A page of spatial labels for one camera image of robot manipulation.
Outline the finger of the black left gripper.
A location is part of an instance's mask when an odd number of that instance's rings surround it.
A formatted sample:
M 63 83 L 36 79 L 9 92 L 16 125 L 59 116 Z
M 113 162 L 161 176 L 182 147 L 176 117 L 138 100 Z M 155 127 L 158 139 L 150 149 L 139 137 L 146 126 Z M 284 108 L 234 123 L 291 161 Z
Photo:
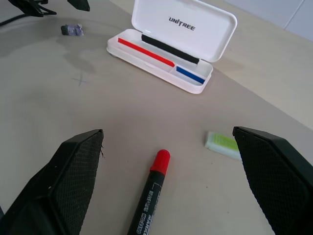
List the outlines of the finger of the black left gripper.
M 90 11 L 90 6 L 88 0 L 67 0 L 75 9 L 81 11 Z

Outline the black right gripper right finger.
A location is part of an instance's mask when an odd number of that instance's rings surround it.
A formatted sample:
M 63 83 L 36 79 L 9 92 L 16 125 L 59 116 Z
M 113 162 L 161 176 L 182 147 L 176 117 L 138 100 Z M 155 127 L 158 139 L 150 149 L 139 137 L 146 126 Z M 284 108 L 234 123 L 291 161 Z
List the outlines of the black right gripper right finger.
M 313 167 L 284 138 L 234 127 L 249 187 L 276 235 L 313 233 Z

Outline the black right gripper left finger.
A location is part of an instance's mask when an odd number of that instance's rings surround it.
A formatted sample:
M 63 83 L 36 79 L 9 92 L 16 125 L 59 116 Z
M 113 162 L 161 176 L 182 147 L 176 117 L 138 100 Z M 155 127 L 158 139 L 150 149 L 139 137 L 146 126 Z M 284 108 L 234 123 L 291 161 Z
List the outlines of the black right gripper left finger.
M 0 220 L 2 235 L 78 235 L 93 194 L 103 131 L 63 142 Z

